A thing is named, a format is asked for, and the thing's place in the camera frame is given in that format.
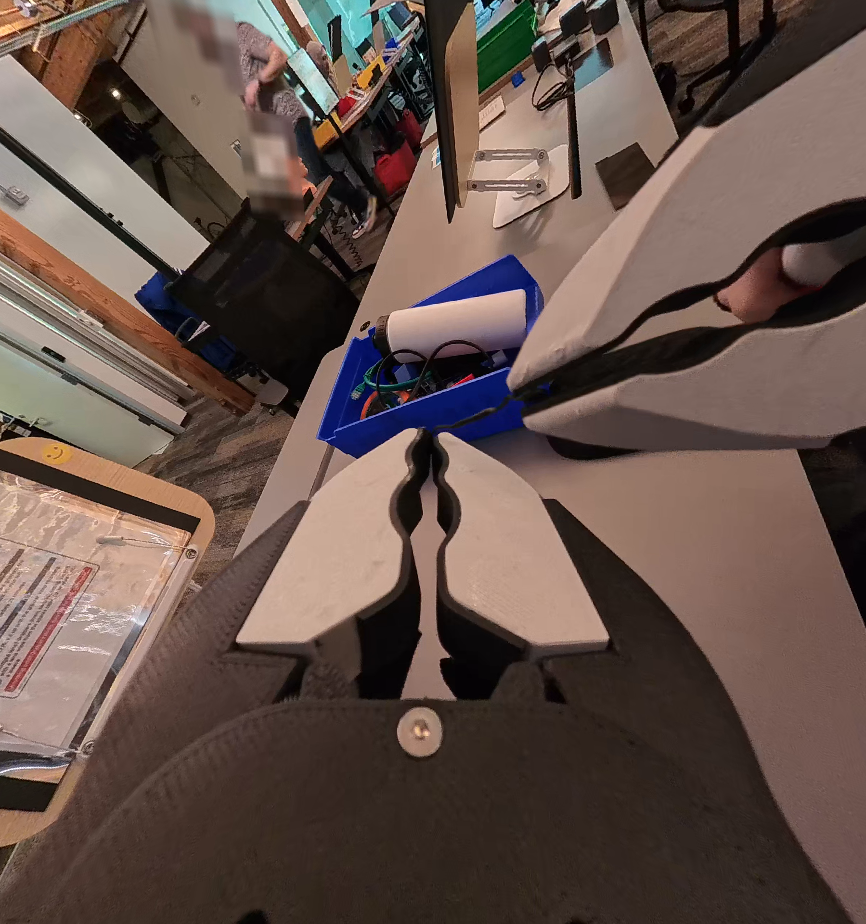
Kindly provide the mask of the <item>dark square pad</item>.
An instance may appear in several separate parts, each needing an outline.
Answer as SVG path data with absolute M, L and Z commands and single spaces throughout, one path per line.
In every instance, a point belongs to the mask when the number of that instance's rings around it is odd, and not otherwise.
M 655 173 L 656 165 L 634 142 L 595 163 L 597 175 L 614 211 L 623 209 Z

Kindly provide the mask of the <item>white paper roll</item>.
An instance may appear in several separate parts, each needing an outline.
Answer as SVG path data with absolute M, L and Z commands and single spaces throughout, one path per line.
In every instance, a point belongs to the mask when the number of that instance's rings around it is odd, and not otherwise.
M 513 289 L 459 300 L 403 308 L 382 316 L 372 341 L 386 356 L 412 350 L 426 357 L 441 345 L 439 359 L 519 348 L 527 334 L 527 294 Z

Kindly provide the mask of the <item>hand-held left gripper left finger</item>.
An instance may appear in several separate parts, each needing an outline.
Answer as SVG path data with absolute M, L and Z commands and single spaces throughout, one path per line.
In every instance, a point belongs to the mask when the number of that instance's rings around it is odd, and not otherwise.
M 420 591 L 412 534 L 431 435 L 408 429 L 306 505 L 240 629 L 238 646 L 411 646 Z

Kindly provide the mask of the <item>black upright post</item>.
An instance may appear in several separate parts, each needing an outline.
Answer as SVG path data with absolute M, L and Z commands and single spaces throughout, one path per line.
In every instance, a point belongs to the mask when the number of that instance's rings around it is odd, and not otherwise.
M 568 61 L 563 68 L 566 106 L 569 193 L 573 200 L 582 195 L 582 172 L 576 107 L 575 68 Z

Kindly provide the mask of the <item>white stand base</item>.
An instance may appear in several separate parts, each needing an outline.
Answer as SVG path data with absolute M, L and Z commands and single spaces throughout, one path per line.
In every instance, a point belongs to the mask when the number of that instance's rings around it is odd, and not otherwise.
M 484 163 L 521 163 L 523 167 L 505 179 L 480 179 L 475 170 Z M 551 149 L 478 150 L 466 189 L 496 192 L 492 227 L 497 230 L 553 202 L 568 190 L 569 184 L 569 145 L 565 143 Z

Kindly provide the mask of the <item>red toolbox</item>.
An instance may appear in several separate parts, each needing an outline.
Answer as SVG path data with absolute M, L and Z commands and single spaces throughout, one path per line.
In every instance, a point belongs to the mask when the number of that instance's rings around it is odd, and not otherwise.
M 375 156 L 374 178 L 387 197 L 404 191 L 416 168 L 421 150 L 423 129 L 414 111 L 403 110 L 395 123 L 390 149 Z

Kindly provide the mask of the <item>green plastic bin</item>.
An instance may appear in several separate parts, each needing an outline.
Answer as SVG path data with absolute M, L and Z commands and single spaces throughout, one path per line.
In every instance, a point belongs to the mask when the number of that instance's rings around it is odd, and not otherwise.
M 530 1 L 501 2 L 476 36 L 478 92 L 507 76 L 531 52 L 537 13 Z

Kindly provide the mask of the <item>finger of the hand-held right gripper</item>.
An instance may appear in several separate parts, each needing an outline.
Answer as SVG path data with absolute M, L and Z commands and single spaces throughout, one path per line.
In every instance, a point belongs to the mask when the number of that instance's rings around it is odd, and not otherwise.
M 576 364 L 524 426 L 630 451 L 815 448 L 866 430 L 866 265 L 768 321 L 662 334 Z
M 784 32 L 662 162 L 547 303 L 508 377 L 551 381 L 762 245 L 866 207 L 866 32 Z

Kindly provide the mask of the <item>blue plastic bin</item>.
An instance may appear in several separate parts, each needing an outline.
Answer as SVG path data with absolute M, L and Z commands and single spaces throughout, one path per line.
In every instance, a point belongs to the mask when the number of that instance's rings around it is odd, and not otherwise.
M 530 271 L 514 256 L 485 265 L 413 307 L 513 289 L 523 289 L 527 294 L 528 334 L 542 311 L 543 295 Z M 384 356 L 372 341 L 375 325 L 376 322 L 347 347 L 323 410 L 317 430 L 319 440 L 358 458 L 404 429 L 433 431 L 460 424 L 478 413 L 484 417 L 460 426 L 463 439 L 473 441 L 521 426 L 520 406 L 509 398 L 507 384 L 509 368 L 519 348 L 491 353 L 475 349 L 466 355 L 440 359 L 438 354 L 446 347 L 441 345 L 428 357 L 412 350 Z M 371 391 L 397 390 L 411 393 L 405 404 L 359 420 Z

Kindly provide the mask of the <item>person's right hand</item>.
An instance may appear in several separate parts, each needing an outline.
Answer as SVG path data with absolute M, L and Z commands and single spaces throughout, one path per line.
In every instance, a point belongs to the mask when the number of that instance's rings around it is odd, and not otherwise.
M 768 321 L 784 305 L 819 289 L 790 279 L 782 256 L 782 248 L 759 256 L 738 280 L 713 296 L 716 305 L 742 323 L 753 324 Z

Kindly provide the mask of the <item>blue fabric cover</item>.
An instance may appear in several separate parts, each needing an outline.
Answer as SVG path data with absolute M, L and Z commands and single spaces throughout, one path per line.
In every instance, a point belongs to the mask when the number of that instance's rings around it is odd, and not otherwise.
M 168 288 L 171 282 L 161 271 L 157 271 L 135 294 L 141 308 L 172 334 L 183 346 L 195 352 L 208 345 L 209 325 L 173 297 Z

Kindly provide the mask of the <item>wooden board on stand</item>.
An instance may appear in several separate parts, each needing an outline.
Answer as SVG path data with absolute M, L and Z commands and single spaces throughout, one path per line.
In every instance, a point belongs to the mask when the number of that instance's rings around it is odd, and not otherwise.
M 473 2 L 426 1 L 447 220 L 465 206 L 480 140 L 476 22 Z

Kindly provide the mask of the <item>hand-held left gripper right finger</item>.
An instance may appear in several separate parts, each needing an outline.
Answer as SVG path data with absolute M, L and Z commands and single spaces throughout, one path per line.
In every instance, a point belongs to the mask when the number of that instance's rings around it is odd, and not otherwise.
M 474 626 L 475 654 L 540 661 L 600 652 L 610 636 L 541 495 L 451 433 L 435 440 L 439 618 Z

